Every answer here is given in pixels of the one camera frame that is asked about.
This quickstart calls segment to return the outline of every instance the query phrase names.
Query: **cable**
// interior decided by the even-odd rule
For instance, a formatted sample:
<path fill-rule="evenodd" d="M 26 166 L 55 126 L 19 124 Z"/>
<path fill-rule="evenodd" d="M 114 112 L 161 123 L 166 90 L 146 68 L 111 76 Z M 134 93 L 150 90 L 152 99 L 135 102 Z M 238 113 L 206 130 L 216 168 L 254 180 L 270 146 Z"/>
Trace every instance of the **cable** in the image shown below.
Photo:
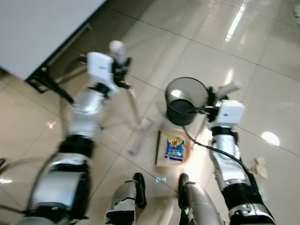
<path fill-rule="evenodd" d="M 199 146 L 202 146 L 202 147 L 205 147 L 205 148 L 207 148 L 207 149 L 209 149 L 209 150 L 212 150 L 212 151 L 221 153 L 221 154 L 223 154 L 223 155 L 225 155 L 225 156 L 227 156 L 227 157 L 233 159 L 235 162 L 237 162 L 238 164 L 241 165 L 241 167 L 244 169 L 244 171 L 245 171 L 245 173 L 246 173 L 247 175 L 250 174 L 250 172 L 249 172 L 249 170 L 247 169 L 247 167 L 246 167 L 239 159 L 237 159 L 236 157 L 234 157 L 234 156 L 232 156 L 232 155 L 228 154 L 227 152 L 224 152 L 224 151 L 222 151 L 222 150 L 220 150 L 220 149 L 216 149 L 216 148 L 213 148 L 213 147 L 211 147 L 211 146 L 207 146 L 207 145 L 205 145 L 205 144 L 201 144 L 201 143 L 197 142 L 196 140 L 194 140 L 194 139 L 188 134 L 186 128 L 185 128 L 184 126 L 182 126 L 182 127 L 183 127 L 183 129 L 184 129 L 186 135 L 188 136 L 188 138 L 189 138 L 190 140 L 192 140 L 195 144 L 197 144 L 197 145 L 199 145 Z"/>

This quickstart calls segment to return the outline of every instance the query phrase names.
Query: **colorful snack bag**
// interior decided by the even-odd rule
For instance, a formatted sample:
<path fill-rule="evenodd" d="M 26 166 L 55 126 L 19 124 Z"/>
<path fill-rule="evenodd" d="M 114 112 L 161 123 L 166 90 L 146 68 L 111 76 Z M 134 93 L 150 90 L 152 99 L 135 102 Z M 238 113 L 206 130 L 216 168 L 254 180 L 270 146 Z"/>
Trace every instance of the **colorful snack bag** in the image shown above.
<path fill-rule="evenodd" d="M 168 137 L 165 158 L 169 157 L 171 160 L 182 161 L 183 143 L 184 140 L 181 138 Z"/>

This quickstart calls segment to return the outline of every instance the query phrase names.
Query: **white table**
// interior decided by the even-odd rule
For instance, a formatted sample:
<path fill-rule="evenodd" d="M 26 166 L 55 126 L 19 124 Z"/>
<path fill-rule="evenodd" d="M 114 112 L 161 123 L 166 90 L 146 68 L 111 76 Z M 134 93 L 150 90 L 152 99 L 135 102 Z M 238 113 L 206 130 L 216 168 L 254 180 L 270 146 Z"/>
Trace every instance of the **white table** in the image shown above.
<path fill-rule="evenodd" d="M 104 2 L 2 0 L 0 68 L 24 81 L 40 73 Z"/>

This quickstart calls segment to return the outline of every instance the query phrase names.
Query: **tiled floor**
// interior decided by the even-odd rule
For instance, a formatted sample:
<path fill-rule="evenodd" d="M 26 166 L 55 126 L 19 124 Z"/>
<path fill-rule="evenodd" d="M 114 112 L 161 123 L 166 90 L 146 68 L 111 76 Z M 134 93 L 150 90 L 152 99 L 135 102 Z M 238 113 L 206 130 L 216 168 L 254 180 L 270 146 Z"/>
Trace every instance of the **tiled floor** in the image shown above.
<path fill-rule="evenodd" d="M 179 223 L 177 178 L 186 172 L 206 188 L 228 219 L 224 200 L 212 176 L 207 152 L 195 147 L 185 169 L 157 169 L 154 151 L 157 130 L 164 120 L 162 90 L 180 76 L 205 85 L 220 86 L 233 80 L 243 89 L 230 95 L 247 108 L 237 128 L 244 163 L 264 157 L 268 179 L 257 178 L 266 205 L 278 225 L 300 224 L 300 31 L 293 17 L 294 0 L 111 0 L 84 33 L 52 66 L 63 73 L 80 52 L 108 52 L 113 39 L 125 42 L 133 57 L 129 80 L 135 87 L 138 110 L 154 120 L 142 151 L 128 150 L 137 137 L 136 124 L 125 91 L 107 108 L 94 157 L 93 196 L 86 224 L 100 224 L 114 190 L 135 172 L 146 179 L 148 206 L 138 224 Z M 65 88 L 72 96 L 88 83 L 82 75 Z M 16 78 L 0 77 L 1 157 L 11 163 L 0 175 L 0 203 L 22 209 L 42 163 L 62 139 L 60 112 L 69 118 L 69 106 L 59 97 L 39 95 Z M 261 138 L 273 133 L 278 146 Z M 19 216 L 0 210 L 0 224 Z"/>

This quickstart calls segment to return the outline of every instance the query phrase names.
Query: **black mesh trash can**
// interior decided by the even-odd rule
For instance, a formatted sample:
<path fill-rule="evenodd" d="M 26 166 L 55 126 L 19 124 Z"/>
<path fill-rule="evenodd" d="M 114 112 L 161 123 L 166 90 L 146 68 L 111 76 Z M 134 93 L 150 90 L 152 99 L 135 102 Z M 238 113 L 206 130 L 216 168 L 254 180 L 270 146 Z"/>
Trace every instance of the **black mesh trash can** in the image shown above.
<path fill-rule="evenodd" d="M 165 90 L 167 117 L 177 126 L 190 124 L 195 113 L 194 108 L 204 107 L 208 101 L 208 90 L 198 80 L 180 77 L 169 83 Z"/>

